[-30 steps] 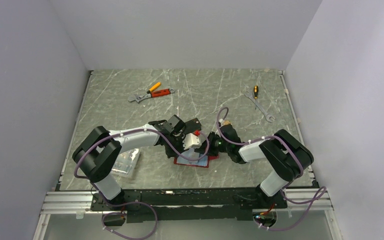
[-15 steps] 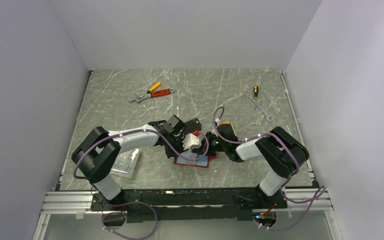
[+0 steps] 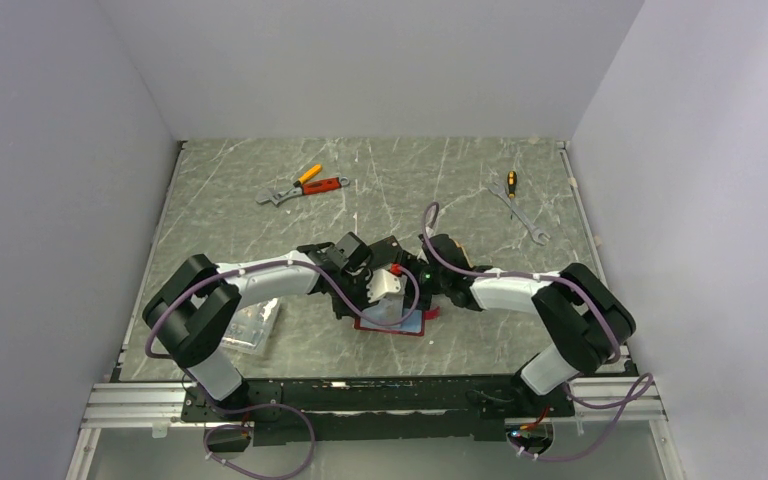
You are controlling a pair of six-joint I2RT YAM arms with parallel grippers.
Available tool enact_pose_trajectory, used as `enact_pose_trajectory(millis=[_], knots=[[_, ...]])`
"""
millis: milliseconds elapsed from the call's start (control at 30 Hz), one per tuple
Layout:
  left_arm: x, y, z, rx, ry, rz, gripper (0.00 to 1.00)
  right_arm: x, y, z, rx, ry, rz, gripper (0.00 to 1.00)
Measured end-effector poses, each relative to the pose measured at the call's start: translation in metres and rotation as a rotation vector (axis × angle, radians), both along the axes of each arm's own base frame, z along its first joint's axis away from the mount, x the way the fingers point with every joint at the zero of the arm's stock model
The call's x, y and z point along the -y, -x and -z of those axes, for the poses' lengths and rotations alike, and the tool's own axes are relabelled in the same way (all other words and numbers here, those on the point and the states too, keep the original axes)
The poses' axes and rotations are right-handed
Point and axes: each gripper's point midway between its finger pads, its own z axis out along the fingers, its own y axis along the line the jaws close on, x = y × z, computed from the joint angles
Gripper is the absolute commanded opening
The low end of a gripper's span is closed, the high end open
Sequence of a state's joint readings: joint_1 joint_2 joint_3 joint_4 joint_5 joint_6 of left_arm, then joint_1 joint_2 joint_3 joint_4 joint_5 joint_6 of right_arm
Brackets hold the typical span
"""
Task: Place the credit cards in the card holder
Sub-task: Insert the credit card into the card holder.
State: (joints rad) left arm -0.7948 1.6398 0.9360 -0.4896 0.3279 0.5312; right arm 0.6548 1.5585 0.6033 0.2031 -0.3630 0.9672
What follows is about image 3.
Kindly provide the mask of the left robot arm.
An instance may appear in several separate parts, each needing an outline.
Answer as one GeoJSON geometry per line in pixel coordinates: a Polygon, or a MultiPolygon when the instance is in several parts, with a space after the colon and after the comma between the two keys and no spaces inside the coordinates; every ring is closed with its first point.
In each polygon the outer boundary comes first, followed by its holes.
{"type": "Polygon", "coordinates": [[[287,254],[247,263],[187,258],[151,297],[141,317],[149,328],[147,356],[170,359],[205,390],[208,407],[224,420],[239,417],[250,387],[221,350],[243,309],[283,297],[331,296],[336,317],[357,317],[382,291],[372,285],[391,261],[352,232],[338,242],[303,245],[287,254]]]}

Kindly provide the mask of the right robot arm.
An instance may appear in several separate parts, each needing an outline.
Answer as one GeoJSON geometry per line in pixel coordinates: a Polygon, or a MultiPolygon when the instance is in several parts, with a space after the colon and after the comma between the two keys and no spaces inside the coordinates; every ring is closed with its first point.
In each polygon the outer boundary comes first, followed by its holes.
{"type": "Polygon", "coordinates": [[[534,314],[543,322],[552,344],[517,371],[510,391],[513,406],[524,415],[538,413],[562,384],[614,361],[636,332],[631,313],[581,263],[536,274],[474,266],[449,235],[420,238],[432,269],[420,284],[422,293],[444,295],[468,310],[534,314]]]}

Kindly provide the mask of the silver credit card stack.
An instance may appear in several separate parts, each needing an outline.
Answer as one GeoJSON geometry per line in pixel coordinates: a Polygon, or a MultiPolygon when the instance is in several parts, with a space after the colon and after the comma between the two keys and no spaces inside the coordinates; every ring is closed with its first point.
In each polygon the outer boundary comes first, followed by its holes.
{"type": "Polygon", "coordinates": [[[414,311],[409,318],[396,324],[396,321],[401,319],[405,312],[404,297],[384,299],[364,311],[364,314],[370,317],[372,322],[361,318],[358,327],[385,332],[419,333],[422,327],[422,313],[420,311],[414,311]]]}

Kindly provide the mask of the red leather card holder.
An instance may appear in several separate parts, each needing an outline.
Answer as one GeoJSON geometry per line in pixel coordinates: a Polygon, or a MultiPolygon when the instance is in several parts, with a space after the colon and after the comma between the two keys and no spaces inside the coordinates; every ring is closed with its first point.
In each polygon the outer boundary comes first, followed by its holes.
{"type": "Polygon", "coordinates": [[[439,317],[440,306],[432,305],[427,309],[417,307],[406,319],[397,323],[409,310],[402,305],[402,300],[402,297],[385,297],[363,311],[372,322],[358,317],[353,328],[358,331],[422,337],[425,334],[426,322],[439,317]]]}

